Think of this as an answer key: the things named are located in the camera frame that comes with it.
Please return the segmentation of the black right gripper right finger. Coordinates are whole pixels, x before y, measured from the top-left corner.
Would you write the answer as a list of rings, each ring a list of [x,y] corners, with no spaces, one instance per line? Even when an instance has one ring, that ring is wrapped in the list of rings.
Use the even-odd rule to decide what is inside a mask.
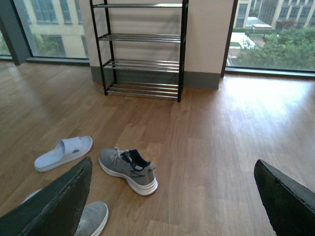
[[[315,234],[314,192],[261,159],[254,166],[254,178],[276,235]]]

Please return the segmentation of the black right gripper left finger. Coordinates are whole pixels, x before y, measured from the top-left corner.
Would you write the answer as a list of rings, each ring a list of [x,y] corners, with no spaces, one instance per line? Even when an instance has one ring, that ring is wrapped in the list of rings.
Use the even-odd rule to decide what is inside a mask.
[[[72,236],[86,204],[93,163],[86,157],[0,218],[2,236]]]

